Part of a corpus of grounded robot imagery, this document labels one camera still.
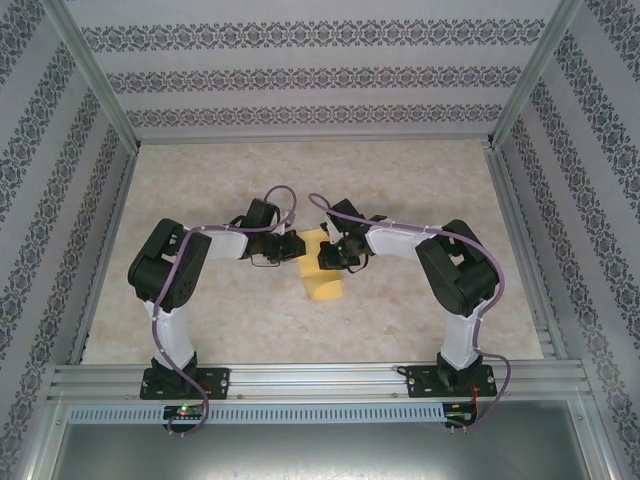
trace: black mounting plate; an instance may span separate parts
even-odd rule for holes
[[[229,391],[229,376],[231,370],[228,368],[201,368],[196,370],[196,380],[207,393],[209,400],[226,400]],[[142,376],[142,386],[140,387],[140,398],[142,400],[200,400],[202,396],[195,388],[192,388],[187,395],[176,395],[175,391],[167,391],[158,382],[158,376],[153,368],[147,368]]]
[[[406,377],[409,398],[471,397],[473,385],[478,388],[478,397],[495,397],[498,393],[491,365],[480,365],[473,377],[453,392],[447,390],[438,378],[436,365],[398,367],[397,371]]]

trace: yellow sponge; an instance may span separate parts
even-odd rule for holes
[[[321,228],[299,232],[304,240],[307,253],[298,257],[300,276],[307,293],[312,300],[328,300],[342,297],[342,276],[336,270],[320,270],[318,253],[320,242],[329,241],[329,237]]]

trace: beige floor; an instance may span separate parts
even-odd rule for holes
[[[504,267],[506,294],[487,316],[481,347],[512,359],[542,358],[500,209],[476,141],[261,143],[142,147],[91,329],[85,364],[146,364],[149,319],[127,269],[158,220],[223,223],[277,183],[300,198],[299,230],[323,214],[306,200],[348,197],[367,216],[442,225],[469,223]],[[274,196],[286,208],[286,194]],[[433,360],[444,310],[420,266],[375,257],[344,275],[344,297],[311,301],[298,267],[255,268],[223,260],[205,266],[189,303],[203,363]]]

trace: robotic arm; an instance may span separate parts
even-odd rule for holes
[[[347,199],[332,210],[364,219]],[[389,226],[371,226],[328,213],[321,227],[330,241],[320,245],[320,268],[351,269],[360,265],[362,255],[366,261],[374,255],[419,261],[436,299],[447,311],[445,339],[437,357],[438,378],[449,391],[468,384],[482,364],[482,357],[473,346],[474,326],[479,311],[495,294],[497,272],[482,253],[462,241],[397,226],[390,228],[391,220],[380,215],[370,220]],[[453,220],[442,229],[479,243],[461,220]]]
[[[237,229],[211,230],[191,236],[173,282],[160,304],[157,335],[164,352],[156,351],[150,372],[145,372],[147,383],[157,387],[150,390],[163,392],[167,398],[182,398],[192,391],[191,386],[166,361],[165,355],[192,379],[197,378],[197,355],[189,338],[185,304],[193,295],[206,261],[251,259],[256,266],[278,266],[281,262],[304,255],[304,241],[295,230],[285,231],[285,225],[269,232],[250,232],[250,229],[268,227],[279,221],[280,209],[276,205],[254,199],[247,214],[230,223],[230,227],[237,226]],[[173,266],[170,259],[176,256],[188,231],[189,228],[178,222],[161,220],[129,269],[129,284],[144,302],[152,320],[154,304]]]

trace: patterned wall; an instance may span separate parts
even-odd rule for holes
[[[76,0],[142,139],[488,134],[558,0]]]
[[[131,156],[37,0],[0,1],[0,479],[66,363]]]
[[[503,149],[624,478],[640,477],[639,7],[583,3]]]

